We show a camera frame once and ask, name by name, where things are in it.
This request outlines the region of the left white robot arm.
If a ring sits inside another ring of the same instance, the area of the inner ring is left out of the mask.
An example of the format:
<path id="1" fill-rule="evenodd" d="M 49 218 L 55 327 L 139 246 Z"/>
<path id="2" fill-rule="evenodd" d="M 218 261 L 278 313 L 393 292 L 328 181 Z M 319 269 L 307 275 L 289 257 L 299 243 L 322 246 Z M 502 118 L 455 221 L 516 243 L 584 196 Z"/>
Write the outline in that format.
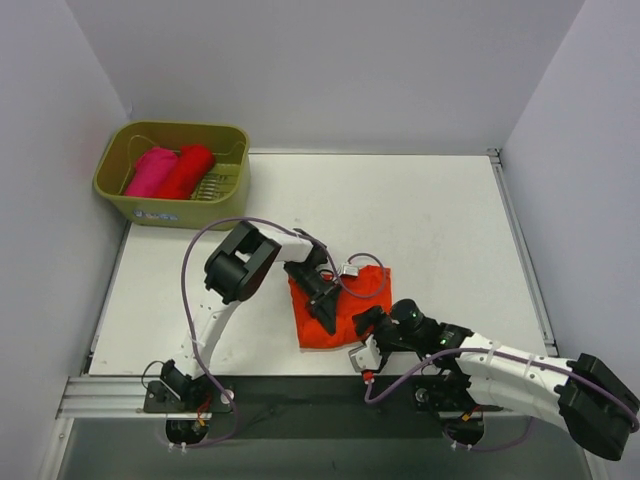
<path id="1" fill-rule="evenodd" d="M 178 352 L 161 369 L 167 398 L 179 410 L 201 403 L 213 351 L 231 316 L 260 288 L 267 273 L 281 263 L 289 279 L 306 296 L 306 308 L 331 335 L 337 329 L 337 306 L 343 291 L 337 279 L 328 280 L 319 267 L 330 261 L 326 246 L 301 229 L 287 229 L 254 217 L 234 217 L 236 225 L 209 256 L 204 266 L 204 288 L 216 295 L 203 314 L 194 314 L 188 302 L 186 269 L 195 247 L 190 243 L 180 273 L 187 336 Z"/>

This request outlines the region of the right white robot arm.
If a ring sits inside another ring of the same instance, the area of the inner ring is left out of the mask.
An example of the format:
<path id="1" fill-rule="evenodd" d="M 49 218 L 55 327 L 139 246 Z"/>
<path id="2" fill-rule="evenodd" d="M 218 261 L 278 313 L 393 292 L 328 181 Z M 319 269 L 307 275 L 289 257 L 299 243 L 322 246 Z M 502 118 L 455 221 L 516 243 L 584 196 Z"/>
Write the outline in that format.
<path id="1" fill-rule="evenodd" d="M 417 411 L 432 415 L 453 448 L 481 450 L 487 411 L 511 411 L 552 424 L 581 448 L 605 460 L 621 459 L 639 430 L 639 400 L 599 358 L 536 355 L 502 345 L 471 329 L 425 316 L 411 299 L 389 311 L 374 306 L 354 316 L 361 346 L 354 369 L 372 387 L 395 353 L 412 352 L 419 364 L 380 393 L 377 404 L 408 385 Z"/>

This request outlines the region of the orange t shirt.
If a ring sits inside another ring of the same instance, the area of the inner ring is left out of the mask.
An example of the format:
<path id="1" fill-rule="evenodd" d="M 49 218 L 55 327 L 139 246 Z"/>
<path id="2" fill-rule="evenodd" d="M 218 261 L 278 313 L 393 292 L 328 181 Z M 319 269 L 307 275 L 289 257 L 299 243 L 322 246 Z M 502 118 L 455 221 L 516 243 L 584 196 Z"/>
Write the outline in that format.
<path id="1" fill-rule="evenodd" d="M 341 293 L 337 303 L 336 333 L 330 335 L 318 320 L 314 319 L 306 308 L 307 296 L 292 280 L 289 288 L 295 318 L 297 338 L 301 349 L 328 350 L 350 345 L 361 340 L 356 334 L 352 317 L 363 313 L 374 306 L 381 306 L 388 311 L 392 305 L 392 273 L 390 268 L 386 272 L 384 289 L 375 297 L 361 299 L 348 293 Z M 358 294 L 375 292 L 383 280 L 380 267 L 367 265 L 360 268 L 357 278 L 344 279 L 346 286 Z"/>

